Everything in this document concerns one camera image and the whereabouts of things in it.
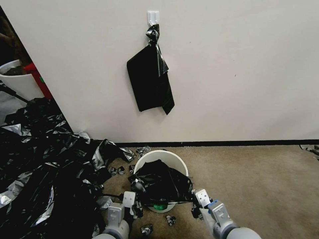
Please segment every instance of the beige carpet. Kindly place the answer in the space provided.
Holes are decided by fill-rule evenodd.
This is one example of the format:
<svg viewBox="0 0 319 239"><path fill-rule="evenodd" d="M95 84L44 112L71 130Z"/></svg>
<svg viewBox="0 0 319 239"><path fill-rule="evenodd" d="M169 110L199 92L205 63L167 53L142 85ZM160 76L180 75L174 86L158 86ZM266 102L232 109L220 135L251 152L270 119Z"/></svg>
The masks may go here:
<svg viewBox="0 0 319 239"><path fill-rule="evenodd" d="M298 146L165 149L183 159L194 188L205 188L210 197L221 200L239 226L262 238L319 238L319 162L312 153ZM104 192L130 190L129 164L117 159L111 165L123 165L126 174L105 182ZM194 219L190 210L190 204L164 214L144 209L130 238L140 238L140 227L147 223L154 227L150 238L211 238L204 221ZM174 226L167 224L166 215L177 218Z"/></svg>

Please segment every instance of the black plastic bag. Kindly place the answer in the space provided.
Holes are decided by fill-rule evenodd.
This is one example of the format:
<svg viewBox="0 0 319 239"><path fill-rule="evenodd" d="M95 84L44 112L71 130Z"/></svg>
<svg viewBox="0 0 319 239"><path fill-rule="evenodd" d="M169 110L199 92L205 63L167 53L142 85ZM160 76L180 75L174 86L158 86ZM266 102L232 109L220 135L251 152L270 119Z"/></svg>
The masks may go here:
<svg viewBox="0 0 319 239"><path fill-rule="evenodd" d="M127 71L139 110L163 107L168 114L175 104L168 67L158 45L159 28L153 25L148 29L149 44L127 62Z"/></svg>
<svg viewBox="0 0 319 239"><path fill-rule="evenodd" d="M92 238L104 229L97 199L107 167L135 154L74 134L54 101L34 99L0 127L0 235Z"/></svg>
<svg viewBox="0 0 319 239"><path fill-rule="evenodd" d="M168 167L160 159L145 163L128 179L131 190L138 193L143 205L192 201L191 180L176 169Z"/></svg>

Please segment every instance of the red object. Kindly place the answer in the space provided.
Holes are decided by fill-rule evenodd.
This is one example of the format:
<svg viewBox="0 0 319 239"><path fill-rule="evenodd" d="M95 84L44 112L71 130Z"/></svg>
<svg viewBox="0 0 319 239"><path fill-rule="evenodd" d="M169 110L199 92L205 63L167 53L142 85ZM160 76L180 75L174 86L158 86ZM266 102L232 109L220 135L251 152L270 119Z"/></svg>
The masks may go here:
<svg viewBox="0 0 319 239"><path fill-rule="evenodd" d="M52 99L53 96L52 96L51 92L49 91L47 85L41 81L42 77L41 77L40 73L38 72L34 63L26 65L23 69L27 73L32 74L32 76L35 79L36 83L38 84L40 90L42 91L44 97L47 99Z"/></svg>

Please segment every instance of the white trash can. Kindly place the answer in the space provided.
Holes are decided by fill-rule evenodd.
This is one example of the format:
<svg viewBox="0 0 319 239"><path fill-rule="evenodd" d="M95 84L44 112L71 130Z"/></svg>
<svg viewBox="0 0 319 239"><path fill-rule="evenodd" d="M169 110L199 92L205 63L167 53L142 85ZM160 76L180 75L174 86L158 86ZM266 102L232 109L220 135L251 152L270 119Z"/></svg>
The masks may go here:
<svg viewBox="0 0 319 239"><path fill-rule="evenodd" d="M166 163L166 165L168 167L174 168L174 169L178 170L179 172L181 172L182 174L188 176L188 170L187 170L187 167L186 167L185 163L183 162L183 160L179 156L177 156L176 154L169 152L169 151L165 151L165 150L154 150L154 151L151 151L151 152L143 155L137 161L135 168L134 168L134 173L136 173L144 165L144 163L153 162L153 161L156 161L158 159L160 159L162 162ZM169 210L171 210L174 206L175 206L175 204L168 205L167 208L164 210L156 210L153 207L149 207L149 209L154 211L154 212L164 213L164 212L168 212Z"/></svg>
<svg viewBox="0 0 319 239"><path fill-rule="evenodd" d="M7 76L3 75L11 68L20 66L20 60L14 60L0 66L0 80L26 100L44 97L32 74Z"/></svg>

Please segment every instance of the white adhesive hook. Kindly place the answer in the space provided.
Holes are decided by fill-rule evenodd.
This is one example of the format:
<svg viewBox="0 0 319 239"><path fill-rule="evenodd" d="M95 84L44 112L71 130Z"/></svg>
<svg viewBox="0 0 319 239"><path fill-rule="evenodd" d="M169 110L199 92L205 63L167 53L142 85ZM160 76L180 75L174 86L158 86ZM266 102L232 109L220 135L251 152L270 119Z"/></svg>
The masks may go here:
<svg viewBox="0 0 319 239"><path fill-rule="evenodd" d="M159 11L147 11L147 22L150 26L159 24L160 22L160 12Z"/></svg>

